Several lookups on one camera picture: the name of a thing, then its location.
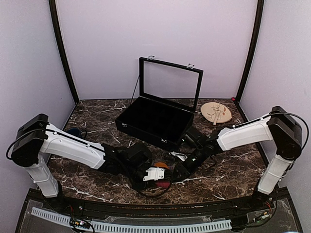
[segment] box lid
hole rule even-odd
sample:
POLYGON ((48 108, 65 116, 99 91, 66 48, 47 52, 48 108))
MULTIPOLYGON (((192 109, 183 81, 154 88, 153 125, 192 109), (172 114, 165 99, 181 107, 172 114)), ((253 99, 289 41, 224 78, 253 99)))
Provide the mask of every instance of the box lid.
POLYGON ((139 95, 157 102, 195 112, 203 70, 170 62, 139 58, 139 95), (194 99, 194 103, 175 99, 194 99))

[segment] dark marble tabletop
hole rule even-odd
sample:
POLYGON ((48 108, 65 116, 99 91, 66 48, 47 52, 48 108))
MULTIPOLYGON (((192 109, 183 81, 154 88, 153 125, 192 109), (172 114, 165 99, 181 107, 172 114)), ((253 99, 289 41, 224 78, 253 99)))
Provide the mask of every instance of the dark marble tabletop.
MULTIPOLYGON (((206 102, 226 105, 233 118, 221 124, 222 127, 242 123, 242 117, 231 100, 199 100, 193 125, 201 132, 210 134, 216 129, 200 113, 206 102)), ((128 106, 129 100, 83 100, 75 108, 66 130, 86 129, 87 140, 112 146, 130 146, 140 140, 117 130, 114 120, 128 106)), ((173 166, 175 161, 167 151, 148 145, 154 162, 165 162, 173 166)), ((62 184, 68 197, 85 200, 128 204, 186 204, 215 200, 227 200, 249 196, 262 175, 265 165, 254 144, 242 146, 218 154, 217 165, 210 168, 212 160, 207 160, 189 179, 174 183, 163 196, 150 199, 139 195, 130 188, 128 179, 122 175, 113 176, 89 168, 78 162, 52 156, 49 168, 53 176, 62 184)))

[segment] white wall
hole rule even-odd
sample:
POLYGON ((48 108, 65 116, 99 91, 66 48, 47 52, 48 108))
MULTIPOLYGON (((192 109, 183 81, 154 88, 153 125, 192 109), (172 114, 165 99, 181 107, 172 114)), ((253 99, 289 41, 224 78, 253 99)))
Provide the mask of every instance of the white wall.
POLYGON ((49 1, 0 1, 0 224, 13 233, 31 180, 5 158, 17 130, 39 113, 63 127, 74 107, 49 1))
MULTIPOLYGON (((57 1, 81 99, 131 98, 138 58, 204 70, 201 98, 231 98, 243 73, 256 0, 57 1)), ((186 87, 183 82, 178 85, 186 87)))
MULTIPOLYGON (((275 105, 311 126, 311 1, 265 2, 258 45, 241 105, 249 119, 275 105)), ((263 143, 269 159, 272 143, 263 143)), ((281 182, 288 186, 304 232, 311 232, 311 142, 281 182)))

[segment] round beige plate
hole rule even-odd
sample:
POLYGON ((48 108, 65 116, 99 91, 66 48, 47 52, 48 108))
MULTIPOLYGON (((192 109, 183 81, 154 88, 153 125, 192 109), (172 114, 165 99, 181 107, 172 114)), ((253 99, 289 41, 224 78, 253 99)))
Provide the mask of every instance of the round beige plate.
POLYGON ((217 123, 225 123, 232 119, 230 110, 221 103, 209 102, 201 107, 202 115, 214 125, 217 123))

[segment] open box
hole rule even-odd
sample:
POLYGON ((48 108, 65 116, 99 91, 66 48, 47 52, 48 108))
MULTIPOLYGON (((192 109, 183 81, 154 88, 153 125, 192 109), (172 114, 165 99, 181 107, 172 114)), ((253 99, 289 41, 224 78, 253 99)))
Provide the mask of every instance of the open box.
POLYGON ((203 71, 191 65, 141 57, 139 97, 117 117, 117 129, 165 150, 179 149, 193 122, 202 76, 203 71), (189 79, 189 75, 195 76, 196 80, 189 79), (183 85, 187 90, 181 90, 179 82, 187 82, 183 85), (191 94, 193 102, 181 104, 182 101, 176 100, 181 96, 189 99, 191 94))

